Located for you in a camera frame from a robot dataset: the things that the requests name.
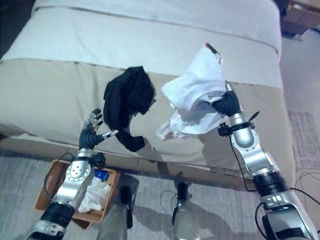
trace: white bed sheet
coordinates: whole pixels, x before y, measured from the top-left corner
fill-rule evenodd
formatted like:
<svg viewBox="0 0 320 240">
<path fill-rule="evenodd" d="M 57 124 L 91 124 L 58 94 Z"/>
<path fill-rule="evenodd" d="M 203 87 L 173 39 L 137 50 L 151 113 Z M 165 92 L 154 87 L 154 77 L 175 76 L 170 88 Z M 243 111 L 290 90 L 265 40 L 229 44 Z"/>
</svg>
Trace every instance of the white bed sheet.
<svg viewBox="0 0 320 240">
<path fill-rule="evenodd" d="M 33 12 L 48 7 L 189 26 L 248 38 L 281 52 L 280 16 L 273 0 L 37 0 Z"/>
<path fill-rule="evenodd" d="M 223 55 L 228 81 L 283 89 L 278 55 L 268 44 L 68 7 L 38 9 L 2 60 L 84 62 L 121 69 L 142 65 L 147 72 L 179 76 L 205 42 Z"/>
</svg>

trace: black cloth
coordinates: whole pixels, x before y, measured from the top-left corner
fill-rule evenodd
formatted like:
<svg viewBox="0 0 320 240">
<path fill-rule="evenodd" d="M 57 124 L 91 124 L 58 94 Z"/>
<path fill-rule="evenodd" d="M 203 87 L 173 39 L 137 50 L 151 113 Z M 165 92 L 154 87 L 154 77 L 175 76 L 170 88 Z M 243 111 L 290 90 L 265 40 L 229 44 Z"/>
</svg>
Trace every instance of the black cloth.
<svg viewBox="0 0 320 240">
<path fill-rule="evenodd" d="M 155 90 L 142 66 L 129 67 L 106 86 L 103 119 L 126 149 L 136 152 L 145 146 L 142 136 L 131 136 L 124 129 L 133 114 L 145 114 L 154 98 Z"/>
</svg>

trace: black cable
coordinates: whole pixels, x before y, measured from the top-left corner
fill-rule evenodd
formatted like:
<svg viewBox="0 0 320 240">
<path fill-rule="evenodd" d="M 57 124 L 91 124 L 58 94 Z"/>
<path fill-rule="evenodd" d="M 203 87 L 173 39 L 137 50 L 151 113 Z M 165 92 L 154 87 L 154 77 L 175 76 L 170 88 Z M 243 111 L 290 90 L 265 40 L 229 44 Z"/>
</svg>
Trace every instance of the black cable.
<svg viewBox="0 0 320 240">
<path fill-rule="evenodd" d="M 263 205 L 263 203 L 260 202 L 260 203 L 258 204 L 258 206 L 256 207 L 255 213 L 254 213 L 254 220 L 255 220 L 256 227 L 258 228 L 258 230 L 259 230 L 259 232 L 261 233 L 261 235 L 262 235 L 265 239 L 267 239 L 267 236 L 264 234 L 264 232 L 261 230 L 261 228 L 260 228 L 260 226 L 259 226 L 259 224 L 258 224 L 258 211 L 259 211 L 259 208 L 260 208 L 262 205 Z"/>
<path fill-rule="evenodd" d="M 72 159 L 75 157 L 72 153 L 70 152 L 66 152 L 65 154 L 63 154 L 61 157 L 58 158 L 58 160 L 52 165 L 52 167 L 49 169 L 49 171 L 47 172 L 47 174 L 45 175 L 45 178 L 44 178 L 44 184 L 43 184 L 43 188 L 44 188 L 44 198 L 48 198 L 49 201 L 52 200 L 52 196 L 48 193 L 48 190 L 47 190 L 47 181 L 48 181 L 48 177 L 50 175 L 50 172 L 51 170 L 57 165 L 57 163 L 62 160 L 65 156 L 67 155 L 70 155 L 72 157 Z"/>
<path fill-rule="evenodd" d="M 294 191 L 298 191 L 300 193 L 303 193 L 304 195 L 306 195 L 307 197 L 309 197 L 311 200 L 315 201 L 317 204 L 320 205 L 320 202 L 318 200 L 316 200 L 315 198 L 313 198 L 312 196 L 310 196 L 308 193 L 306 193 L 305 191 L 302 191 L 298 188 L 294 188 L 294 187 L 290 187 L 291 190 L 294 190 Z"/>
<path fill-rule="evenodd" d="M 301 179 L 301 178 L 304 178 L 305 176 L 310 176 L 312 177 L 313 179 L 315 180 L 320 180 L 320 178 L 316 178 L 315 176 L 312 176 L 312 174 L 320 174 L 320 172 L 317 172 L 317 171 L 313 171 L 313 172 L 306 172 L 304 171 L 303 173 L 300 174 L 300 177 L 295 181 L 295 184 L 294 184 L 294 187 L 296 188 L 297 187 L 297 183 L 298 181 Z"/>
<path fill-rule="evenodd" d="M 238 156 L 237 156 L 237 154 L 236 154 L 236 152 L 235 152 L 235 150 L 234 150 L 234 148 L 233 148 L 233 146 L 232 146 L 232 141 L 231 141 L 231 136 L 230 136 L 230 135 L 229 135 L 229 141 L 230 141 L 231 150 L 232 150 L 232 152 L 233 152 L 233 154 L 234 154 L 234 156 L 235 156 L 236 161 L 238 162 L 238 165 L 239 165 L 239 168 L 240 168 L 240 172 L 241 172 L 241 174 L 242 174 L 242 178 L 243 178 L 243 182 L 244 182 L 245 189 L 246 189 L 248 192 L 256 192 L 256 191 L 257 191 L 256 189 L 248 189 L 248 186 L 247 186 L 247 183 L 246 183 L 246 179 L 245 179 L 245 175 L 244 175 L 244 172 L 243 172 L 243 170 L 242 170 L 242 168 L 241 168 L 239 158 L 238 158 Z"/>
<path fill-rule="evenodd" d="M 302 184 L 302 178 L 300 178 L 300 184 L 301 184 L 301 189 L 302 191 L 304 191 L 304 186 Z M 304 200 L 304 207 L 305 207 L 305 211 L 308 212 L 307 210 L 307 200 L 306 200 L 306 195 L 303 194 L 303 200 Z"/>
</svg>

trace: bed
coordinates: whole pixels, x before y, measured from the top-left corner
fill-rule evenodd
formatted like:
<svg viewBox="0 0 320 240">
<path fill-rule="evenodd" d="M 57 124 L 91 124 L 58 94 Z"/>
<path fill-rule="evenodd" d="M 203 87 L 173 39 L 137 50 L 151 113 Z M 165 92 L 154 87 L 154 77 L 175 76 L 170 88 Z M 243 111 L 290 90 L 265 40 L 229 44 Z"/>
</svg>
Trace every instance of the bed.
<svg viewBox="0 0 320 240">
<path fill-rule="evenodd" d="M 281 33 L 273 1 L 37 0 L 31 19 L 0 62 L 1 147 L 45 157 L 75 152 L 88 113 L 104 106 L 108 82 L 143 66 L 156 102 L 130 123 L 146 146 L 131 152 L 116 138 L 96 150 L 114 167 L 239 185 L 229 139 L 212 130 L 162 141 L 157 129 L 173 110 L 161 87 L 181 75 L 209 42 L 262 146 L 292 184 L 295 161 L 279 68 Z M 106 124 L 99 131 L 108 130 Z"/>
</svg>

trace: silver robotic arm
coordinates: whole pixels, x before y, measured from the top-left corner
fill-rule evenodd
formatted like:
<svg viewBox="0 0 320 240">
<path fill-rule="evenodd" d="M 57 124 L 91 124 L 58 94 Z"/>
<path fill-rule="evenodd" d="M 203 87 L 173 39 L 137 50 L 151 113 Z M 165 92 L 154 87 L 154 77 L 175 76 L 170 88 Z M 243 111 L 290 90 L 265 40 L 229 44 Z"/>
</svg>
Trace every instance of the silver robotic arm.
<svg viewBox="0 0 320 240">
<path fill-rule="evenodd" d="M 94 147 L 118 133 L 117 130 L 112 130 L 101 135 L 96 134 L 103 123 L 100 121 L 100 112 L 100 109 L 95 109 L 87 117 L 79 138 L 78 154 L 66 170 L 63 184 L 40 220 L 34 224 L 26 240 L 61 240 L 64 237 L 66 228 L 94 177 L 93 166 L 104 166 L 103 155 L 94 155 Z"/>
<path fill-rule="evenodd" d="M 234 93 L 226 82 L 227 93 Z M 229 115 L 230 127 L 222 124 L 221 136 L 231 136 L 231 142 L 241 154 L 266 211 L 262 218 L 269 240 L 318 240 L 318 233 L 296 193 L 290 190 L 271 155 L 260 146 L 254 125 L 247 120 L 239 104 L 237 112 Z"/>
</svg>

